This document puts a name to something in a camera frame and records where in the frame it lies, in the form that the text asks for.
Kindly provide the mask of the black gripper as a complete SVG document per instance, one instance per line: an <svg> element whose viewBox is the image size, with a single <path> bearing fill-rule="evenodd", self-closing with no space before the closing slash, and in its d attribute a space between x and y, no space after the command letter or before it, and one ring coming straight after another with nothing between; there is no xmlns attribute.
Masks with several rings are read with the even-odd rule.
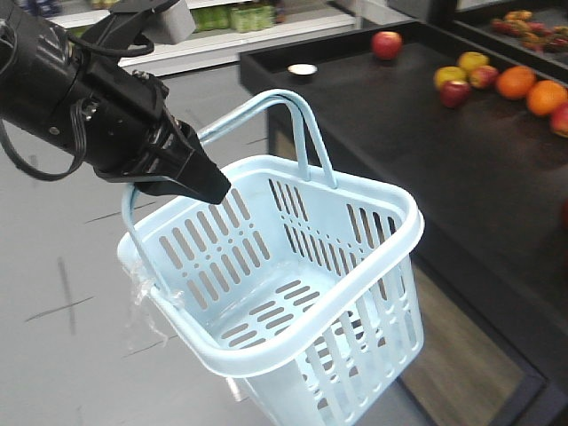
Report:
<svg viewBox="0 0 568 426"><path fill-rule="evenodd" d="M164 104L168 88L150 75L87 67L69 87L51 85L43 138L81 154L109 182L131 182L152 196L178 195L219 204L231 188L205 154L194 129Z"/></svg>

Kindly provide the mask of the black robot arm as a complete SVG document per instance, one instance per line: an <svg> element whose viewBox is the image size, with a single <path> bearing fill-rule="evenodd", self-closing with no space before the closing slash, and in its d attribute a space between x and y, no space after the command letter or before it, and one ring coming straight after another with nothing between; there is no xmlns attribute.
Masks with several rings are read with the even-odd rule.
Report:
<svg viewBox="0 0 568 426"><path fill-rule="evenodd" d="M71 170L196 197L213 166L194 130L168 110L160 79L120 66L193 29L183 1L121 1L83 35L4 1L1 121L70 154Z"/></svg>

